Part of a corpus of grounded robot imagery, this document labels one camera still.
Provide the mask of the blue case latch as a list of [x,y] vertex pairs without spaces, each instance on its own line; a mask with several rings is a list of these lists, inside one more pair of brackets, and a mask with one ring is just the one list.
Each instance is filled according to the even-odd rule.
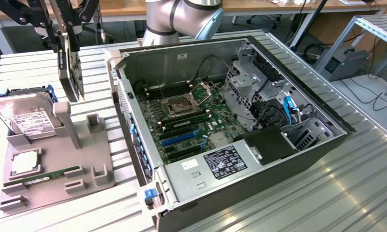
[[144,193],[144,201],[152,200],[155,197],[157,197],[157,191],[156,188],[151,188],[143,191]]

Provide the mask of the black plastic shroud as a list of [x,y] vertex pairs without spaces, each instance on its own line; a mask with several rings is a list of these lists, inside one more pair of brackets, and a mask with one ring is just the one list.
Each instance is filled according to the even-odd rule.
[[234,141],[244,140],[248,147],[258,151],[263,165],[283,159],[299,150],[291,145],[278,127],[264,127],[235,137]]

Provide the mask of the grey parts rack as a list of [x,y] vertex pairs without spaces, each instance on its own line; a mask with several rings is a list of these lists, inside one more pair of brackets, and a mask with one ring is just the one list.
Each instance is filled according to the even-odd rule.
[[[73,122],[68,102],[56,102],[53,113],[61,120],[61,127],[56,128],[55,136],[33,141],[28,141],[24,135],[7,137],[8,149],[0,184],[1,217],[16,215],[67,199],[92,194],[115,185],[104,118],[97,114],[91,114],[85,120]],[[37,167],[32,171],[11,175],[13,155],[28,151],[39,153]],[[63,178],[29,185],[3,186],[5,182],[72,166],[79,166],[80,169],[65,172]]]

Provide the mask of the graphics card with black cooler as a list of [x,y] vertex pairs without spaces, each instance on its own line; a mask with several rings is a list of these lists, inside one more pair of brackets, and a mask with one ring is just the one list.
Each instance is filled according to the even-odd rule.
[[81,63],[79,58],[80,44],[77,35],[81,33],[81,21],[71,0],[49,0],[57,31],[57,68],[59,80],[69,102],[84,98]]

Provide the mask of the green RAM stick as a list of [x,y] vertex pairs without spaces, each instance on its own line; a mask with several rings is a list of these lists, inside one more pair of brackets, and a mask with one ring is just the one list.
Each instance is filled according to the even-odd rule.
[[173,122],[163,123],[163,127],[165,128],[165,130],[173,130],[184,126],[195,125],[204,121],[208,121],[210,117],[211,117],[210,115],[192,116],[189,118]]
[[29,176],[27,178],[21,178],[21,179],[5,182],[3,184],[3,186],[8,187],[8,186],[12,186],[12,185],[16,185],[16,184],[28,184],[29,185],[29,184],[35,184],[35,183],[39,183],[39,182],[43,182],[43,181],[59,179],[59,178],[65,177],[65,174],[64,174],[65,172],[76,171],[79,169],[80,169],[79,166],[72,166],[69,168],[65,168],[65,169],[61,169],[61,170],[57,170],[57,171],[53,171],[53,172],[49,172],[49,173],[45,173],[45,174],[39,174],[39,175],[35,175],[35,176]]

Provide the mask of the metal socket cover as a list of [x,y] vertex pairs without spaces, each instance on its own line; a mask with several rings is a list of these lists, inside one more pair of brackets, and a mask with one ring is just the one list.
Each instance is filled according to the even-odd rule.
[[189,91],[188,95],[196,101],[197,105],[200,105],[212,95],[211,87],[204,82],[200,82]]

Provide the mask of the grey power supply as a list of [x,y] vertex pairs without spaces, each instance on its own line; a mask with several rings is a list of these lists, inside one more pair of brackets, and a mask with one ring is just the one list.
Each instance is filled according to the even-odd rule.
[[176,200],[191,202],[263,170],[260,154],[244,140],[165,166]]

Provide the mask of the aluminium slat frame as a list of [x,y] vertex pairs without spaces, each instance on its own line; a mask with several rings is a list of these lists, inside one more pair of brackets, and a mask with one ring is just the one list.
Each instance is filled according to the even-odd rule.
[[[319,59],[315,69],[316,71],[322,71],[331,60],[334,52],[343,44],[343,40],[350,34],[354,26],[359,26],[366,32],[375,35],[376,38],[383,40],[387,43],[387,14],[378,14],[378,15],[356,15],[352,17],[351,21],[348,22],[343,32],[340,33],[336,41],[334,42],[331,49],[328,52],[324,53],[324,56]],[[387,59],[375,70],[375,74],[379,74],[383,68],[387,66]]]

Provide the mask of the blue expansion slot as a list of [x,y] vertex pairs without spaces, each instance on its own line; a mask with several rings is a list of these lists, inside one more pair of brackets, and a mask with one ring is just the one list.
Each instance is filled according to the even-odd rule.
[[192,132],[192,133],[188,133],[188,134],[181,135],[179,137],[175,137],[175,138],[167,140],[167,141],[163,141],[161,142],[161,146],[168,146],[168,145],[176,144],[176,143],[179,143],[181,141],[185,141],[188,139],[192,139],[192,138],[196,137],[196,135],[197,135],[197,133],[196,132]]

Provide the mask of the open black PC case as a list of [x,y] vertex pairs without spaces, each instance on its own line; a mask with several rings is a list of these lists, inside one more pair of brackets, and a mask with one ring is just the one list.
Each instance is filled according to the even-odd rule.
[[[283,106],[292,126],[315,117],[331,122],[347,135],[299,151],[266,165],[263,170],[231,186],[199,199],[180,203],[165,174],[155,142],[137,103],[145,87],[181,81],[210,82],[223,88],[234,61],[258,64],[271,81],[287,80],[290,89]],[[354,133],[352,126],[338,115],[319,94],[303,82],[311,71],[292,53],[272,39],[252,36],[111,50],[105,53],[109,78],[116,83],[116,109],[127,144],[136,158],[135,169],[140,183],[137,199],[143,215],[153,221],[159,232],[175,232],[239,201],[268,189],[310,168]],[[157,197],[144,201],[143,191],[156,188]]]

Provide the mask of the silver chipset heat sink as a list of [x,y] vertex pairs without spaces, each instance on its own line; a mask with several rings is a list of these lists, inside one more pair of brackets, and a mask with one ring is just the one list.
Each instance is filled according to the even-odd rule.
[[230,140],[228,140],[227,136],[224,135],[224,133],[222,133],[222,132],[212,134],[210,136],[210,141],[211,141],[215,148],[230,144]]

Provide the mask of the silver perforated drive cage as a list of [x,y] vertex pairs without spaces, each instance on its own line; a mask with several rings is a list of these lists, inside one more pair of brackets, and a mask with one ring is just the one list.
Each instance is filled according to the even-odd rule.
[[219,92],[234,118],[247,130],[290,125],[283,98],[291,85],[287,80],[271,81],[268,71],[254,63],[234,61]]

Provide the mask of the black stand pole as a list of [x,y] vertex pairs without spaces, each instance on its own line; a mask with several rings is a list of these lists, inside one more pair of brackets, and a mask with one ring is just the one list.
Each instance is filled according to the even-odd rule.
[[318,8],[315,9],[315,12],[311,14],[307,14],[306,19],[303,20],[303,22],[300,24],[300,28],[296,31],[295,38],[294,38],[294,40],[291,42],[291,46],[290,46],[290,48],[294,52],[298,50],[298,47],[303,41],[303,38],[310,30],[310,27],[314,24],[314,21],[315,21],[318,15],[320,14],[320,12],[323,10],[323,7],[324,7],[327,1],[328,0],[320,1],[320,4],[319,4]]

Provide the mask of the black RAM slot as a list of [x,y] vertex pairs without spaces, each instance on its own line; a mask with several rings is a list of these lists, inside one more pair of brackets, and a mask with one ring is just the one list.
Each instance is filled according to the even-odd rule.
[[161,96],[161,95],[164,97],[169,97],[169,96],[188,93],[191,89],[192,89],[191,86],[168,86],[168,87],[147,90],[145,94],[148,97]]
[[192,87],[191,84],[187,84],[187,83],[179,83],[177,85],[169,85],[169,86],[163,86],[163,87],[159,87],[159,88],[152,88],[152,89],[145,89],[145,92],[149,93],[149,94],[153,94],[153,93],[165,93],[165,92],[176,92],[176,91],[183,91],[183,90],[189,90]]
[[[189,90],[183,90],[183,91],[176,91],[176,92],[165,92],[164,93],[164,96],[165,96],[165,98],[167,97],[172,97],[172,96],[176,96],[176,95],[180,95],[180,94],[185,94],[185,93],[188,93],[191,91],[191,89]],[[157,100],[157,99],[161,99],[161,95],[160,95],[160,93],[157,92],[157,93],[153,93],[153,94],[149,94],[149,93],[147,93],[145,92],[145,97],[147,97],[147,99],[148,100]]]
[[211,111],[208,109],[206,109],[203,111],[188,113],[188,114],[181,115],[181,116],[176,116],[176,117],[172,117],[172,118],[161,119],[160,121],[157,121],[157,124],[165,125],[169,122],[173,122],[173,121],[177,121],[177,120],[183,120],[183,119],[187,119],[187,118],[193,117],[193,116],[200,116],[200,115],[204,115],[204,114],[207,114],[210,112]]
[[176,120],[180,120],[180,119],[184,119],[184,118],[188,118],[191,116],[196,116],[196,115],[202,115],[207,112],[207,109],[199,109],[197,111],[193,111],[193,112],[188,112],[188,113],[183,113],[183,114],[179,114],[179,115],[167,115],[167,116],[163,116],[159,121],[176,121]]
[[151,86],[151,87],[145,87],[149,91],[153,91],[155,89],[161,89],[161,90],[167,90],[167,89],[173,89],[173,88],[185,88],[189,87],[191,82],[189,81],[181,81],[177,83],[163,83],[160,85],[156,86]]

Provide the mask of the silver hard disk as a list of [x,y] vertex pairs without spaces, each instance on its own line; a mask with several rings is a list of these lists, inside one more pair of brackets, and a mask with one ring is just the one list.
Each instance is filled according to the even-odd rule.
[[29,140],[52,137],[61,126],[53,115],[53,98],[48,91],[15,91],[0,96],[0,119],[13,135]]

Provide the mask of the grey computer tower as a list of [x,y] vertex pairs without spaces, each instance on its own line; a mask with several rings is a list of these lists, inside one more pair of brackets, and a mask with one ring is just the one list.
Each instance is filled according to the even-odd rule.
[[355,46],[340,46],[332,53],[332,56],[323,69],[318,70],[320,75],[330,81],[338,81],[354,76],[362,68],[368,53]]

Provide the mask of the silver CPU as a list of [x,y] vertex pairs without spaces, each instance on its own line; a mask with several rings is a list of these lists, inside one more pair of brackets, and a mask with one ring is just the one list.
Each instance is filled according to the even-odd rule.
[[28,151],[16,153],[12,159],[11,175],[32,171],[39,165],[39,153],[36,151]]

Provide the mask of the silver disk bay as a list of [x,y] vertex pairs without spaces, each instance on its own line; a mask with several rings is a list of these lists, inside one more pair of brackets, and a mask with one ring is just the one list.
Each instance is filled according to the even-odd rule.
[[322,122],[315,117],[292,126],[284,126],[280,130],[290,144],[299,151],[347,135],[347,132],[340,127],[335,126],[330,121]]

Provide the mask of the black expansion slot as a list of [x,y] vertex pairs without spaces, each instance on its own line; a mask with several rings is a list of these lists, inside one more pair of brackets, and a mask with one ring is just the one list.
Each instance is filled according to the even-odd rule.
[[169,132],[163,133],[163,134],[159,136],[159,139],[160,139],[160,140],[164,140],[164,139],[167,139],[167,138],[175,137],[175,136],[177,136],[177,135],[181,135],[181,134],[188,133],[188,132],[192,132],[192,131],[193,131],[193,130],[192,130],[191,127],[179,128],[179,129],[176,129],[176,130],[173,130],[173,131],[169,131]]
[[183,154],[183,155],[180,155],[177,157],[173,157],[173,158],[168,159],[168,163],[177,162],[177,161],[180,161],[180,160],[183,160],[185,158],[189,158],[189,157],[192,157],[192,156],[195,156],[195,155],[197,155],[200,153],[202,153],[202,150],[197,150],[197,151],[195,151],[195,152],[192,152],[189,154]]
[[175,157],[179,157],[179,156],[187,155],[187,154],[189,154],[189,153],[192,153],[192,152],[199,151],[200,149],[202,149],[202,145],[196,145],[196,146],[192,146],[192,147],[189,147],[189,148],[187,148],[187,149],[184,149],[184,150],[180,150],[180,151],[176,151],[176,152],[168,154],[167,157],[168,157],[169,159],[173,159]]

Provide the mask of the black office chair base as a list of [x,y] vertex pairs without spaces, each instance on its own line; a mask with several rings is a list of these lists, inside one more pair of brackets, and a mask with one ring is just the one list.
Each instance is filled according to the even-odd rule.
[[113,36],[108,34],[100,23],[93,23],[95,27],[81,24],[81,33],[77,34],[77,42],[80,46],[113,44],[116,42]]
[[260,18],[267,24],[271,25],[271,29],[276,29],[278,24],[282,19],[282,15],[278,15],[278,14],[276,15],[252,15],[250,19],[247,19],[246,23],[252,24],[252,20],[255,18]]

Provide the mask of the green motherboard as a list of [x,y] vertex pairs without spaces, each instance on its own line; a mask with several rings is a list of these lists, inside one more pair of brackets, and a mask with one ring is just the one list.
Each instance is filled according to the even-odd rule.
[[[199,83],[200,82],[191,83],[192,88]],[[165,164],[169,164],[168,163],[169,158],[167,157],[168,154],[176,151],[184,150],[192,146],[202,145],[202,149],[200,149],[202,152],[215,149],[210,141],[210,136],[212,134],[219,133],[219,132],[224,133],[231,143],[234,141],[234,138],[246,132],[246,129],[240,125],[239,121],[234,118],[234,114],[231,110],[228,109],[226,101],[223,100],[219,94],[222,88],[219,86],[214,86],[212,83],[210,82],[206,82],[206,84],[208,84],[211,87],[212,95],[200,105],[197,105],[196,101],[192,99],[188,93],[185,94],[191,98],[192,103],[197,106],[197,110],[208,109],[211,111],[210,113],[206,114],[211,116],[210,120],[195,125],[184,126],[184,127],[192,128],[193,130],[192,132],[197,133],[196,137],[168,146],[161,146],[161,142],[192,132],[188,132],[175,137],[160,140],[159,136],[163,133],[176,130],[176,129],[165,130],[163,125],[157,124],[159,119],[164,116],[161,106],[160,106],[161,99],[152,100],[152,101],[148,100],[145,97],[145,89],[137,94],[137,103],[139,103],[141,112],[144,114],[144,119],[148,125],[148,130],[151,132],[155,146],[157,148],[159,156]]]

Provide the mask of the CPU socket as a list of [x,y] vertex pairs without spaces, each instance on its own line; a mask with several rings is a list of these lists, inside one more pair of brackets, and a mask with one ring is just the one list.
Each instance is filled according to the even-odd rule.
[[164,117],[177,117],[197,111],[197,106],[187,94],[160,100],[160,106]]

